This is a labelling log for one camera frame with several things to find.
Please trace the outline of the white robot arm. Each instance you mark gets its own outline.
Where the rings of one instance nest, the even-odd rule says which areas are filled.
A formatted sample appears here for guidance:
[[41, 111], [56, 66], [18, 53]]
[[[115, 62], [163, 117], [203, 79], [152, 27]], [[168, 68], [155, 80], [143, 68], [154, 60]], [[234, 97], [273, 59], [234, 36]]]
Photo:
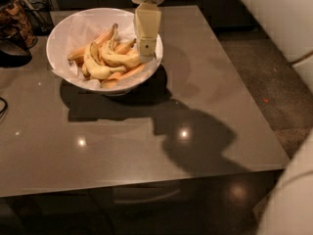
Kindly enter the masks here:
[[[140, 59], [155, 55], [164, 0], [132, 0]], [[307, 86], [313, 80], [313, 0], [241, 0]], [[275, 186], [257, 235], [313, 235], [313, 130]]]

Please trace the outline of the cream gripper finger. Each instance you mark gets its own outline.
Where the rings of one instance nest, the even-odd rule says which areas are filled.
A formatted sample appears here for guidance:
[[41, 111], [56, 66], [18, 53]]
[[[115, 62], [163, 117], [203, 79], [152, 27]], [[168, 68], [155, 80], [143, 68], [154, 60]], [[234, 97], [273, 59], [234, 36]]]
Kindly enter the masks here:
[[161, 11], [157, 4], [141, 3], [134, 14], [134, 29], [137, 50], [142, 62], [149, 62], [155, 56]]

